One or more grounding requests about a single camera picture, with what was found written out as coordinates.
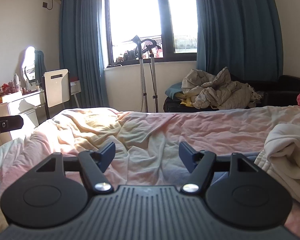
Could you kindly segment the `crumpled beige quilt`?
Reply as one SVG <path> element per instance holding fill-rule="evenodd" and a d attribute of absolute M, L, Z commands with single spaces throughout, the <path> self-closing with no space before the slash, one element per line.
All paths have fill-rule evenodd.
<path fill-rule="evenodd" d="M 181 88 L 196 109 L 244 109 L 255 107 L 262 98 L 249 84 L 232 81 L 227 67 L 217 75 L 193 69 L 183 78 Z"/>

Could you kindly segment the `dark framed window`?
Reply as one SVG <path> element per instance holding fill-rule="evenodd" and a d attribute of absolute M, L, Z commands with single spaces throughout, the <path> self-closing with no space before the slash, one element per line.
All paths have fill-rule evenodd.
<path fill-rule="evenodd" d="M 105 0 L 108 60 L 135 64 L 138 36 L 147 49 L 153 42 L 159 62 L 194 61 L 197 57 L 196 0 Z"/>

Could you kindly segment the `teal pillow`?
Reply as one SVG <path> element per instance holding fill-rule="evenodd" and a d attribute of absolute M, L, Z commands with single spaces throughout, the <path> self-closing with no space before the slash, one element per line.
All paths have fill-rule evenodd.
<path fill-rule="evenodd" d="M 170 99 L 176 101 L 181 100 L 184 97 L 183 90 L 181 88 L 182 82 L 171 85 L 166 91 L 165 95 Z"/>

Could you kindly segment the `yellow plush toy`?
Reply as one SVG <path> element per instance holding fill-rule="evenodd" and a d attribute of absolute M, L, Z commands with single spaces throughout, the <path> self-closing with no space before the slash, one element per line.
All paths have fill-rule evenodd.
<path fill-rule="evenodd" d="M 180 103 L 181 105 L 184 105 L 186 107 L 193 107 L 191 98 L 186 97 L 183 93 L 181 92 L 175 93 L 175 97 L 181 101 Z"/>

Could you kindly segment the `wavy vanity mirror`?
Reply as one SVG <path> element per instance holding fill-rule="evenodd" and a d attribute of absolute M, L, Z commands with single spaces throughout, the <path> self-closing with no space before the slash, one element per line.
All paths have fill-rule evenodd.
<path fill-rule="evenodd" d="M 25 82 L 36 82 L 41 85 L 43 75 L 46 72 L 44 53 L 41 50 L 36 50 L 33 46 L 27 47 L 23 53 L 20 72 Z"/>

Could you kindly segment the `black sofa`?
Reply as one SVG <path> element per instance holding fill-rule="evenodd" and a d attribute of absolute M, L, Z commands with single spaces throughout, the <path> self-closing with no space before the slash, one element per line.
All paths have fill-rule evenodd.
<path fill-rule="evenodd" d="M 257 107 L 279 106 L 286 107 L 297 104 L 297 96 L 300 94 L 300 78 L 282 75 L 277 81 L 247 81 L 253 89 L 261 94 L 262 98 L 256 103 Z M 163 110 L 165 113 L 195 113 L 199 109 L 186 107 L 180 104 L 180 100 L 166 98 Z"/>

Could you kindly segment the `cream white zip sweatshirt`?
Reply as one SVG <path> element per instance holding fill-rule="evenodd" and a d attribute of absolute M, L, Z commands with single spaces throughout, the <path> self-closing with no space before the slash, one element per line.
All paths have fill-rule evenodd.
<path fill-rule="evenodd" d="M 254 164 L 300 202 L 300 126 L 278 124 L 268 134 Z"/>

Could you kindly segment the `right teal curtain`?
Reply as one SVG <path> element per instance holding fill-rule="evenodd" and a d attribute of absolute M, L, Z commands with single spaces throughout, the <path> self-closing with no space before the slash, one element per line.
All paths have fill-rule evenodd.
<path fill-rule="evenodd" d="M 283 74 L 283 44 L 275 0 L 196 0 L 197 68 L 224 67 L 244 81 Z"/>

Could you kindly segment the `cosmetics clutter on dresser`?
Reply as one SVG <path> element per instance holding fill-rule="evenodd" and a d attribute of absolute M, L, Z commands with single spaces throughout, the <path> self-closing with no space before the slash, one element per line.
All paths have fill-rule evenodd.
<path fill-rule="evenodd" d="M 0 104 L 19 100 L 23 96 L 43 91 L 36 79 L 29 80 L 26 75 L 24 76 L 24 85 L 24 87 L 21 85 L 21 81 L 17 74 L 14 75 L 13 80 L 1 85 Z"/>

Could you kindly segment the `left teal curtain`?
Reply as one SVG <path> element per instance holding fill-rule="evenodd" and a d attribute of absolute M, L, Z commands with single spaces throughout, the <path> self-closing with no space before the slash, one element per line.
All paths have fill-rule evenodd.
<path fill-rule="evenodd" d="M 59 60 L 81 83 L 83 107 L 109 105 L 101 45 L 102 0 L 61 0 Z"/>

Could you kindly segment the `teal curtain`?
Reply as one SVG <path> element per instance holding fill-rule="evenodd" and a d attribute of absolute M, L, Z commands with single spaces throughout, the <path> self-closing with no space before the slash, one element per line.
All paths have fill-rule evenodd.
<path fill-rule="evenodd" d="M 283 74 L 283 44 L 275 0 L 196 0 L 197 68 L 224 67 L 244 81 Z"/>
<path fill-rule="evenodd" d="M 109 105 L 101 45 L 102 0 L 61 0 L 59 60 L 81 83 L 83 107 Z"/>

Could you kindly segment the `pastel pink yellow bedsheet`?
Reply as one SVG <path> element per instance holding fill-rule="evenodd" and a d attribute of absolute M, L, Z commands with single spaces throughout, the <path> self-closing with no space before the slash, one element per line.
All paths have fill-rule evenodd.
<path fill-rule="evenodd" d="M 106 171 L 113 186 L 175 185 L 188 176 L 179 159 L 182 141 L 217 155 L 260 153 L 278 124 L 300 126 L 300 107 L 261 107 L 198 113 L 67 109 L 27 136 L 0 146 L 0 197 L 14 181 L 51 153 L 66 157 L 109 142 L 115 159 Z M 0 233 L 7 222 L 0 209 Z"/>

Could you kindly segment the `white drawer dresser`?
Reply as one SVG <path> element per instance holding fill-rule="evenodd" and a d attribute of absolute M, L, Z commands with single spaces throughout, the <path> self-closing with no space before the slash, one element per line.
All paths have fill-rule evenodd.
<path fill-rule="evenodd" d="M 17 138 L 24 139 L 31 134 L 39 126 L 37 109 L 44 110 L 44 103 L 44 92 L 35 92 L 11 102 L 0 103 L 0 117 L 19 115 L 24 121 L 21 129 L 1 133 L 1 142 L 4 144 Z"/>

